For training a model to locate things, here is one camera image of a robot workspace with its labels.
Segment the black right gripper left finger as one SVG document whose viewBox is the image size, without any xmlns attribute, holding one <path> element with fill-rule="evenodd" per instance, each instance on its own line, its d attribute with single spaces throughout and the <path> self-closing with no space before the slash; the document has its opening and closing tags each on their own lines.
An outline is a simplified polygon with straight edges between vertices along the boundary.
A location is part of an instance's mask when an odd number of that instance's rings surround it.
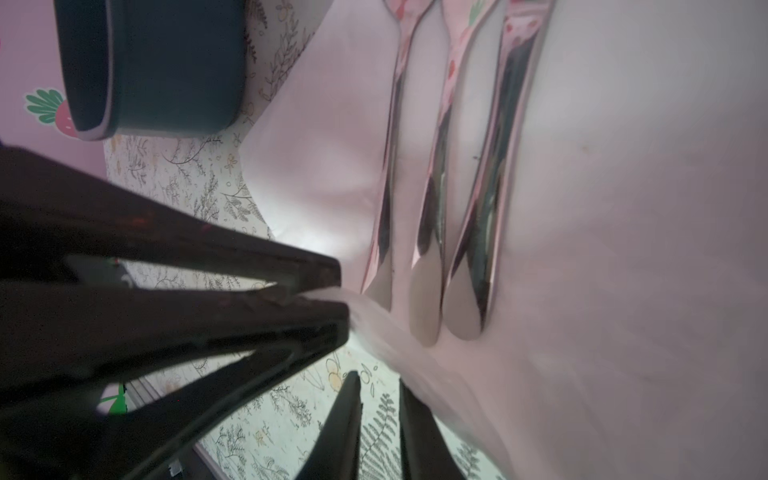
<svg viewBox="0 0 768 480">
<path fill-rule="evenodd" d="M 345 378 L 320 435 L 296 480 L 356 480 L 362 421 L 361 382 L 356 371 Z"/>
</svg>

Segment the silver table knife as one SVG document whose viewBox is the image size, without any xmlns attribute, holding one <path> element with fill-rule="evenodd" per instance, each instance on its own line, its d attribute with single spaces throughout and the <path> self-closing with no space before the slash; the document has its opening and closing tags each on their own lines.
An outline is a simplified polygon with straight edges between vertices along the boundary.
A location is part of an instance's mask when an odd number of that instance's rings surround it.
<svg viewBox="0 0 768 480">
<path fill-rule="evenodd" d="M 554 3 L 508 1 L 486 138 L 441 307 L 457 338 L 480 337 L 492 310 L 509 183 L 527 98 Z"/>
</svg>

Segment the silver spoon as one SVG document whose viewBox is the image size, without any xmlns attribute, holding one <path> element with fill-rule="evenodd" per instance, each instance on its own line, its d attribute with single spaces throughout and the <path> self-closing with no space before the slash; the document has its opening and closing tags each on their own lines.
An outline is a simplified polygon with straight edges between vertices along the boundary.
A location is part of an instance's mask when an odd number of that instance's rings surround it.
<svg viewBox="0 0 768 480">
<path fill-rule="evenodd" d="M 362 293 L 389 311 L 393 290 L 394 180 L 402 110 L 403 85 L 415 30 L 430 9 L 431 0 L 387 1 L 399 28 L 398 51 L 393 70 L 385 148 L 376 216 Z"/>
</svg>

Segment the silver fork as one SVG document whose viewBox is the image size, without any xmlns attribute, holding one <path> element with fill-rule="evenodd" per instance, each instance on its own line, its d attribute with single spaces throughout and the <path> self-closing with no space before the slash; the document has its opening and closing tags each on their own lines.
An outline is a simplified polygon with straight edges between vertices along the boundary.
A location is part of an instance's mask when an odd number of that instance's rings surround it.
<svg viewBox="0 0 768 480">
<path fill-rule="evenodd" d="M 444 291 L 447 158 L 454 97 L 461 68 L 475 32 L 495 8 L 494 1 L 443 1 L 442 18 L 449 47 L 437 125 L 420 197 L 420 211 L 410 261 L 408 316 L 411 335 L 424 347 L 437 343 Z"/>
</svg>

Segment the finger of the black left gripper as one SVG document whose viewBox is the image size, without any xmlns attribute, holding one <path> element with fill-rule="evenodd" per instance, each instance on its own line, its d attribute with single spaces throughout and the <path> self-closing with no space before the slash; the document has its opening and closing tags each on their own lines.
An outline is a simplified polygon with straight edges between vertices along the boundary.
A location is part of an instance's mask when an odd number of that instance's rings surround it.
<svg viewBox="0 0 768 480">
<path fill-rule="evenodd" d="M 253 398 L 343 345 L 349 308 L 273 289 L 1 286 L 1 475 L 143 479 Z M 124 415 L 112 383 L 240 359 Z"/>
<path fill-rule="evenodd" d="M 199 220 L 31 151 L 1 150 L 1 275 L 70 281 L 72 255 L 338 286 L 338 260 Z"/>
</svg>

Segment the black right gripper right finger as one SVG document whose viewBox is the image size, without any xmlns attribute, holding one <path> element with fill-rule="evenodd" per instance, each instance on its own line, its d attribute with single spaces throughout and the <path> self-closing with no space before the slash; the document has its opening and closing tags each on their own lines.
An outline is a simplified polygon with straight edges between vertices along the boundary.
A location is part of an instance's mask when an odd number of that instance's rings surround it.
<svg viewBox="0 0 768 480">
<path fill-rule="evenodd" d="M 465 480 L 434 416 L 405 385 L 400 387 L 401 470 L 405 480 Z"/>
</svg>

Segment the white paper napkin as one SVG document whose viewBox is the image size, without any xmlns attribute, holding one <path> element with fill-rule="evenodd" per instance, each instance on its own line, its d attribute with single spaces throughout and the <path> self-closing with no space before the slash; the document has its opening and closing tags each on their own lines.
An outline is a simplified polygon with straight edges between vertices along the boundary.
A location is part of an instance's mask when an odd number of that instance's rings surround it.
<svg viewBox="0 0 768 480">
<path fill-rule="evenodd" d="M 409 332 L 449 37 L 418 26 L 392 311 L 359 292 L 399 29 L 336 1 L 240 147 L 281 242 L 338 259 L 358 343 L 518 479 L 767 475 L 767 5 L 557 1 L 529 87 L 482 336 Z"/>
</svg>

